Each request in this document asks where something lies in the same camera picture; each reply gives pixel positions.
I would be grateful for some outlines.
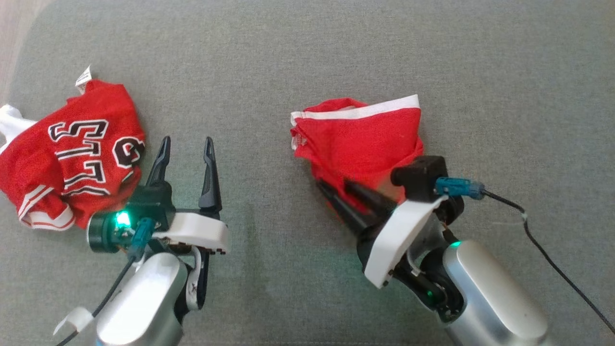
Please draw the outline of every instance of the gray fabric surface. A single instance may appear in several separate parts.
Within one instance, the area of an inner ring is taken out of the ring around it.
[[[178,207],[196,205],[205,136],[216,143],[232,249],[214,258],[182,345],[450,344],[401,284],[379,291],[362,276],[293,157],[290,112],[334,97],[419,94],[426,153],[525,206],[536,238],[615,321],[612,2],[59,0],[29,33],[10,101],[40,119],[89,64],[131,93],[146,170],[171,136]],[[94,308],[124,258],[91,253],[81,230],[24,228],[5,197],[0,213],[0,344],[55,344],[55,325]],[[453,226],[540,301],[562,345],[613,344],[518,214],[467,202]]]

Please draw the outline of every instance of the glowing green led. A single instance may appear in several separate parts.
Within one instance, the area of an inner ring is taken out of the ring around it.
[[[118,212],[116,215],[116,223],[118,227],[130,227],[130,216],[127,212]]]

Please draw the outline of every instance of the wooden floor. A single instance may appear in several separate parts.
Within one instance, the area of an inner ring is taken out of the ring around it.
[[[0,107],[10,102],[9,86],[23,40],[46,5],[54,0],[0,0]]]

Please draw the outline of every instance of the red cloth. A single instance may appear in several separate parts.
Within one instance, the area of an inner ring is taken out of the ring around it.
[[[312,163],[314,178],[347,199],[345,178],[401,201],[403,190],[392,188],[389,176],[423,154],[420,119],[416,95],[371,106],[348,98],[327,100],[292,113],[292,147],[295,156]]]
[[[8,144],[0,155],[0,189],[32,228],[86,228],[92,214],[120,209],[132,194],[144,142],[124,86],[92,80],[84,95]]]

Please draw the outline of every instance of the silver metal casing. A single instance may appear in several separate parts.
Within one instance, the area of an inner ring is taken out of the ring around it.
[[[464,298],[445,330],[456,345],[550,346],[546,314],[480,243],[449,247],[443,265]]]
[[[172,254],[149,258],[100,313],[96,346],[174,346],[183,335],[173,307],[188,278]]]

